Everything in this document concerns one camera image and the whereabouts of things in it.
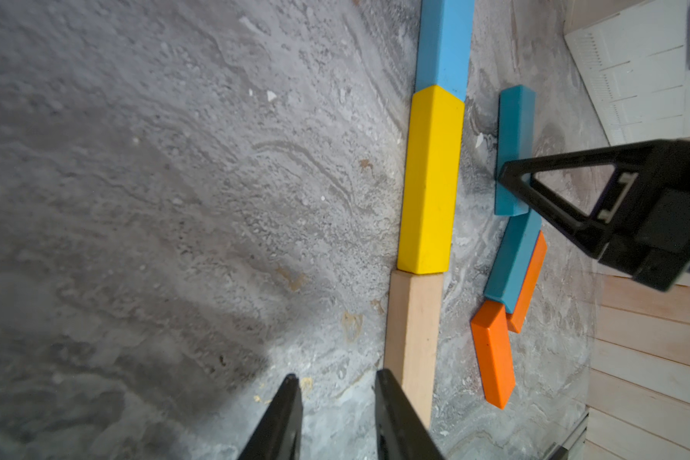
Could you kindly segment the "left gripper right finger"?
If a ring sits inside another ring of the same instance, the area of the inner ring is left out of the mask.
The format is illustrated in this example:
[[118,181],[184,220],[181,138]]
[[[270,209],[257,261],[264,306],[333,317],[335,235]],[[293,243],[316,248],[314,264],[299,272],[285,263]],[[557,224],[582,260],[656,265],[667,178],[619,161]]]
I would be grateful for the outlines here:
[[444,458],[390,370],[377,372],[375,392],[380,460]]

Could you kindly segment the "natural wood block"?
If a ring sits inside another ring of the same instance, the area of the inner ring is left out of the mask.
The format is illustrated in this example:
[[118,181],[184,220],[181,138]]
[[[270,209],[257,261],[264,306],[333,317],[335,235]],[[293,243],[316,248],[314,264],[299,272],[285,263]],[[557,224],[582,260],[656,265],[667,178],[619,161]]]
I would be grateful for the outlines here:
[[430,426],[444,275],[391,273],[383,367]]

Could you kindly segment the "teal block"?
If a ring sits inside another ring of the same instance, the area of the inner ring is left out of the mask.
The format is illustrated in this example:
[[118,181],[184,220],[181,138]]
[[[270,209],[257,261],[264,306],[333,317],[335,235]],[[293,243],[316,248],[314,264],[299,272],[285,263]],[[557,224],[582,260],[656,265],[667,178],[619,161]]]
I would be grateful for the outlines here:
[[513,314],[541,231],[542,217],[533,210],[509,218],[484,289],[487,299]]
[[533,153],[536,93],[524,85],[502,90],[498,108],[498,151],[494,213],[500,217],[526,214],[528,206],[502,186],[498,177],[506,162],[529,158]]

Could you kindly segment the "orange block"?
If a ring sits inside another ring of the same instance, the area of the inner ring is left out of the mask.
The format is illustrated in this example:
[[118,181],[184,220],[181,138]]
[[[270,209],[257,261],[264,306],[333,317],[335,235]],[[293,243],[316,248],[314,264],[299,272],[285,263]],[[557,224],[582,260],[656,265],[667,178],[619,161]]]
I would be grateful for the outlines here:
[[471,319],[471,332],[485,399],[504,409],[516,386],[505,307],[485,300]]
[[515,334],[521,333],[527,312],[531,305],[536,285],[540,278],[546,252],[547,243],[544,233],[540,232],[521,286],[521,291],[519,292],[519,298],[517,299],[514,311],[511,314],[507,314],[507,326],[510,332]]

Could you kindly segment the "light blue block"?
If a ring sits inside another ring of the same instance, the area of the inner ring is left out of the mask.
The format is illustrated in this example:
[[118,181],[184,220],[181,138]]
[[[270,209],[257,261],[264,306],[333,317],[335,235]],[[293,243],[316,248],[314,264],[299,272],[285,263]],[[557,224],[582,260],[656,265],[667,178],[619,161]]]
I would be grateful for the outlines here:
[[465,101],[473,32],[473,0],[423,0],[415,91],[438,85]]

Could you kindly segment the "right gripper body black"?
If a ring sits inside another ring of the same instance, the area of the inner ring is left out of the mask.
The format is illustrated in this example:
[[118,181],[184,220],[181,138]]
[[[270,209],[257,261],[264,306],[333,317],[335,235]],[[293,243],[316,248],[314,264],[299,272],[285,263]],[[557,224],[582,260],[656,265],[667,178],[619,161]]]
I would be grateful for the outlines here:
[[658,291],[690,273],[690,141],[628,145],[599,263]]

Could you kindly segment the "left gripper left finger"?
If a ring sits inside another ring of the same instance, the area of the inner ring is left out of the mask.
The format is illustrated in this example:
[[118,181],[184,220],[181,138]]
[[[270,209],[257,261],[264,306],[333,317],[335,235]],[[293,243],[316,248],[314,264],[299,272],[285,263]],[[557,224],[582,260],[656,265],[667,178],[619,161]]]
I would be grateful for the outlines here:
[[299,379],[285,376],[239,460],[300,458],[303,402]]

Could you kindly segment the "long yellow block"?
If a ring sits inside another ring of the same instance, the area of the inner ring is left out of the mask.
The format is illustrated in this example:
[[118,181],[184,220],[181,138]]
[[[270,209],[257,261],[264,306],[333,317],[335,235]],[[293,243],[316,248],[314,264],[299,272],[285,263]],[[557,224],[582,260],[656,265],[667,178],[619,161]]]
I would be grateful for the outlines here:
[[397,268],[449,270],[465,104],[433,85],[414,94]]

